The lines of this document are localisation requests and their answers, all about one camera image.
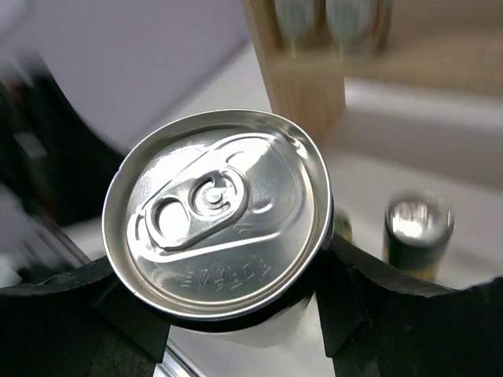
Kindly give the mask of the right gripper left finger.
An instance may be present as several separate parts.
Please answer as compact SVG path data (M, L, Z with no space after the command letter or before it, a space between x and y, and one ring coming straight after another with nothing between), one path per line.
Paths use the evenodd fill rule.
M107 258L1 290L3 376L151 376L168 334Z

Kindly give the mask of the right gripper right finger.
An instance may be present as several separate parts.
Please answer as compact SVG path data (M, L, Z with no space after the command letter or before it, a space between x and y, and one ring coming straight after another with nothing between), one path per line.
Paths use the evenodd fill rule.
M334 236L316 295L338 376L499 376L502 280L455 290L408 276Z

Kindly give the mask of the black yellow soda can front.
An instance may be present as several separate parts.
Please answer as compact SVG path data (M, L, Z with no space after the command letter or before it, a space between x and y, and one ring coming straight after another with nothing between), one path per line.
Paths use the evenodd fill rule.
M395 193L384 212L383 260L426 281L436 278L453 235L451 203L424 190Z

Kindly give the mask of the black yellow soda can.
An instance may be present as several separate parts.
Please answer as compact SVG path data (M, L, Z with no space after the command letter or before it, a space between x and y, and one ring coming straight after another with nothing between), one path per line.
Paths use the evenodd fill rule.
M333 231L313 139L269 112L202 112L131 149L101 232L123 285L174 326L266 348L294 334Z
M426 281L436 278L453 235L451 203L424 190L395 193L384 212L383 260Z

